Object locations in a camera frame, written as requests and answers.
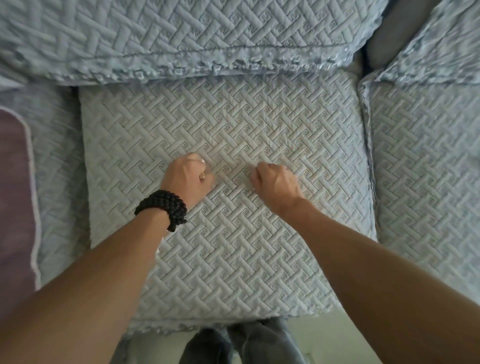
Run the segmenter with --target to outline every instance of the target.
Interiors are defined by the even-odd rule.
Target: black beaded bracelet
[[[180,197],[170,191],[159,190],[144,198],[135,209],[135,216],[146,208],[159,208],[168,213],[170,218],[168,231],[174,232],[177,225],[187,222],[185,219],[185,215],[187,215],[185,203]]]

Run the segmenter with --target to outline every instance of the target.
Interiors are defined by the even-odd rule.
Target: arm
[[[204,173],[197,154],[181,157],[160,188],[191,208],[212,188]],[[27,300],[0,325],[0,362],[108,363],[168,225],[166,212],[142,211]]]
[[[252,184],[308,244],[383,363],[478,362],[480,307],[473,301],[319,212],[285,167],[259,164]]]

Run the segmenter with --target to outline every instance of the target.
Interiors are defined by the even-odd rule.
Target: purple fabric
[[[0,109],[0,319],[35,292],[30,262],[36,219],[27,137],[20,120]]]

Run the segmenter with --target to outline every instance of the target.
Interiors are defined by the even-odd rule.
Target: leg
[[[235,324],[227,330],[243,364],[307,364],[280,317]]]
[[[217,331],[204,328],[187,343],[179,364],[231,364],[232,345]]]

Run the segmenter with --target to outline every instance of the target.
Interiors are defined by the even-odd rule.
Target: jeans
[[[230,325],[227,333],[199,331],[187,343],[180,364],[230,364],[234,350],[242,364],[308,364],[282,318]]]

